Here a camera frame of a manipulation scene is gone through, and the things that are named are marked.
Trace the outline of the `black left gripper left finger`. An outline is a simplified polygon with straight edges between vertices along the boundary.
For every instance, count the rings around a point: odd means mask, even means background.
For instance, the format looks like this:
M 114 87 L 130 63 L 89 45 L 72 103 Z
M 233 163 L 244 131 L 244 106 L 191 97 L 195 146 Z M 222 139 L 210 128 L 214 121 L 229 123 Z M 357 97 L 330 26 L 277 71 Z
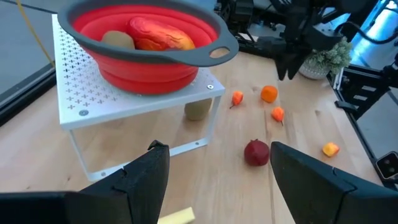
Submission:
M 153 141 L 144 155 L 77 194 L 69 194 L 69 223 L 157 224 L 169 163 L 169 146 Z

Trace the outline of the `white perforated metal shelf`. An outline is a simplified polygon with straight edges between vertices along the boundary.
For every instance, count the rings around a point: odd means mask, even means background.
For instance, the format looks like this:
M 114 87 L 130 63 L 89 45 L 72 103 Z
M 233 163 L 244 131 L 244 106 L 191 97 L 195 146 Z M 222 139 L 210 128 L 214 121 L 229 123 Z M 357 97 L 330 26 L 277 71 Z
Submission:
M 52 29 L 59 121 L 61 127 L 68 131 L 78 160 L 90 182 L 103 179 L 125 165 L 118 164 L 90 172 L 73 133 L 78 128 L 213 98 L 205 137 L 171 148 L 170 155 L 176 156 L 206 146 L 211 141 L 225 88 L 209 69 L 201 68 L 191 84 L 167 95 L 142 96 L 128 93 L 105 81 L 93 58 L 61 28 L 56 14 L 52 15 Z

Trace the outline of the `red collapsible bowl grey rim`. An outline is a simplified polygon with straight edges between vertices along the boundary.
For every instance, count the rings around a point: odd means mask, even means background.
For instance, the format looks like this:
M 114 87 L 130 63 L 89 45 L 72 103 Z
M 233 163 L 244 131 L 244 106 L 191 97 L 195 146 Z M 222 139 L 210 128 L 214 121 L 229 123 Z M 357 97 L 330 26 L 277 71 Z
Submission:
M 148 51 L 105 44 L 110 30 L 126 32 L 133 17 L 145 17 L 184 31 L 192 50 Z M 98 64 L 110 84 L 126 91 L 156 95 L 189 85 L 199 68 L 231 60 L 239 44 L 224 20 L 214 12 L 179 0 L 84 0 L 58 12 L 66 33 Z

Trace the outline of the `dark red pomegranate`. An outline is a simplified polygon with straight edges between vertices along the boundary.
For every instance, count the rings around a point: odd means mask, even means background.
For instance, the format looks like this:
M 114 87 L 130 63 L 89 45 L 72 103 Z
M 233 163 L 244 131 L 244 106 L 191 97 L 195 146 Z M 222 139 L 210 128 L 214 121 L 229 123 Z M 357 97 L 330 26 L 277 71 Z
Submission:
M 244 148 L 244 160 L 250 166 L 264 166 L 269 162 L 269 146 L 258 140 L 250 140 Z

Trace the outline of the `orange tangerine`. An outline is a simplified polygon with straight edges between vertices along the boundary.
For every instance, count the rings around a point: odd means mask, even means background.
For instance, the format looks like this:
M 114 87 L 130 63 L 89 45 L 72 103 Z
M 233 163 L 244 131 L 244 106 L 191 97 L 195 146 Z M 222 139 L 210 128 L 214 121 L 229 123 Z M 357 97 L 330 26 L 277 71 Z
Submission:
M 277 99 L 278 89 L 272 85 L 266 85 L 262 88 L 261 99 L 266 103 L 273 103 Z

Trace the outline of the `brown kiwi fruit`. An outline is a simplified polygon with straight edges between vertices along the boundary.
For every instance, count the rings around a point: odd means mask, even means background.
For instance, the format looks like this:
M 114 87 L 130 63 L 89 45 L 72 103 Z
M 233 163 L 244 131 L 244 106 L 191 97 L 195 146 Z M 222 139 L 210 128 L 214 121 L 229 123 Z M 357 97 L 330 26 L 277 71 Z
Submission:
M 190 121 L 200 121 L 206 117 L 212 104 L 212 99 L 187 103 L 184 107 L 185 117 Z

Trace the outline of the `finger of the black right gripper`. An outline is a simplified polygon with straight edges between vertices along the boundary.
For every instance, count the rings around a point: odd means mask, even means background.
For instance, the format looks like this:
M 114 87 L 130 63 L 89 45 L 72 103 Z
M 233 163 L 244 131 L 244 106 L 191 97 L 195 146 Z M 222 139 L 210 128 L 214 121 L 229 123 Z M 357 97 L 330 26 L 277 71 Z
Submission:
M 275 65 L 278 73 L 278 79 L 283 80 L 287 72 L 287 64 L 284 58 L 276 58 Z
M 297 54 L 295 55 L 291 61 L 289 62 L 288 65 L 288 78 L 289 80 L 293 79 L 293 77 L 296 75 L 298 72 L 299 68 L 302 66 L 306 58 L 308 57 L 308 53 L 302 53 L 302 54 Z

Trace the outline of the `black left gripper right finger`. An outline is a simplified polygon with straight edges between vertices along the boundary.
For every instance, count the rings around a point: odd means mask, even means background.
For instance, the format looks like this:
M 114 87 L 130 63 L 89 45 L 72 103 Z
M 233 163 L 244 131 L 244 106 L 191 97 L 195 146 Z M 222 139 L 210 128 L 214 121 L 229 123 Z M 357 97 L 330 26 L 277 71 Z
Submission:
M 284 143 L 271 143 L 277 185 L 296 224 L 360 224 L 355 206 L 343 208 L 348 194 L 372 185 Z

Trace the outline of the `red yellow mango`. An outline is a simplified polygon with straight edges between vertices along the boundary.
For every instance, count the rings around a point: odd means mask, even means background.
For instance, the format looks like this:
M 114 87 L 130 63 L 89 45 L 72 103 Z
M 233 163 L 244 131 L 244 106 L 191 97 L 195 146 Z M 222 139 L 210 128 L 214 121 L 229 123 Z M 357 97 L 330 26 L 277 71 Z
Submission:
M 133 17 L 127 23 L 127 34 L 139 50 L 192 50 L 193 40 L 182 30 L 145 17 Z

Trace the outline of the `orange yellow pepper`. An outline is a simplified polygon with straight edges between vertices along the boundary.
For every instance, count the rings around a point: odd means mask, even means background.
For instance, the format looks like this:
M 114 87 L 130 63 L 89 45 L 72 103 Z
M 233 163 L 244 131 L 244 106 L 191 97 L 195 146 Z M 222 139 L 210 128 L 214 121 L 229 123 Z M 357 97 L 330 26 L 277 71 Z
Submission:
M 340 147 L 333 142 L 328 142 L 322 147 L 322 152 L 328 157 L 335 156 L 336 154 L 338 154 L 339 150 Z

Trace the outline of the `yellow-green mango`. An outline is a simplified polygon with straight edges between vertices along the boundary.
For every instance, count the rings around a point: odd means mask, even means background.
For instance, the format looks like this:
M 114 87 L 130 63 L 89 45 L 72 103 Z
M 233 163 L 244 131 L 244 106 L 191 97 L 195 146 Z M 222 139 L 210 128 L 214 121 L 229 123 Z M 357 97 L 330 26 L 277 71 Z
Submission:
M 135 49 L 133 38 L 126 34 L 125 32 L 121 32 L 118 30 L 110 30 L 107 31 L 103 36 L 101 41 L 105 44 L 124 47 L 127 49 Z

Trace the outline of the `small orange pepper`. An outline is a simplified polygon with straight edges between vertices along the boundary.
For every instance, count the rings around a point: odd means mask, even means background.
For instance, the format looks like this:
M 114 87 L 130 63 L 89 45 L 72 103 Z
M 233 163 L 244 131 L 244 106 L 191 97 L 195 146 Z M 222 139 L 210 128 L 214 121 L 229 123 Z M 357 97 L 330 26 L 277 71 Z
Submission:
M 239 105 L 243 101 L 243 97 L 244 97 L 243 92 L 233 91 L 231 106 L 229 108 Z
M 280 122 L 281 124 L 283 124 L 283 120 L 284 120 L 284 109 L 281 107 L 275 107 L 272 109 L 271 111 L 271 116 L 272 118 L 277 121 Z

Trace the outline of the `green potted plant white pot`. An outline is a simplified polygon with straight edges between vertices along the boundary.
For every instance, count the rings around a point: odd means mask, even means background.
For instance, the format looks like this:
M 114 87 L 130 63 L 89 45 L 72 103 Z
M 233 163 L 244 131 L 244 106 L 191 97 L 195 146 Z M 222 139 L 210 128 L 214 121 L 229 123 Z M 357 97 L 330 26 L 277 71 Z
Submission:
M 346 37 L 335 44 L 331 50 L 313 52 L 299 69 L 299 73 L 312 80 L 321 80 L 328 74 L 335 76 L 351 62 L 352 43 Z

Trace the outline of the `small pale yellow piece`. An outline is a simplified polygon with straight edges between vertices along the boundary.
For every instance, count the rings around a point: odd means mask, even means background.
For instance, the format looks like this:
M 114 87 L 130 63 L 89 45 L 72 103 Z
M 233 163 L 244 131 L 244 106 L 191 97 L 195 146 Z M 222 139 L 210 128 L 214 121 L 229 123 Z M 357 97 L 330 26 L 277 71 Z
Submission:
M 192 207 L 185 208 L 160 218 L 157 224 L 190 224 L 195 220 Z

